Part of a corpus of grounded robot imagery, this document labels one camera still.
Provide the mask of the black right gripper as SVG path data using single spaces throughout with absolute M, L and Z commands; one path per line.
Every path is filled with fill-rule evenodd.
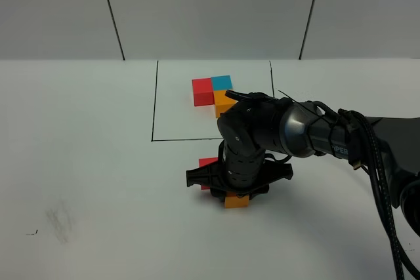
M 265 151 L 262 149 L 244 156 L 235 153 L 223 140 L 219 145 L 218 157 L 222 157 L 222 163 L 215 161 L 186 171 L 186 185 L 190 187 L 196 184 L 226 191 L 227 182 L 232 188 L 242 190 L 255 184 L 264 186 L 284 178 L 290 180 L 293 176 L 291 164 L 265 160 Z

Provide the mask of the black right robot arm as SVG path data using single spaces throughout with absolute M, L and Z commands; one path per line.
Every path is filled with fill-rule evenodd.
M 364 117 L 333 111 L 319 101 L 294 102 L 261 92 L 226 91 L 234 105 L 217 121 L 218 159 L 189 170 L 188 186 L 207 186 L 213 196 L 254 197 L 293 175 L 288 159 L 330 154 L 354 168 L 379 157 L 391 205 L 419 230 L 419 120 Z

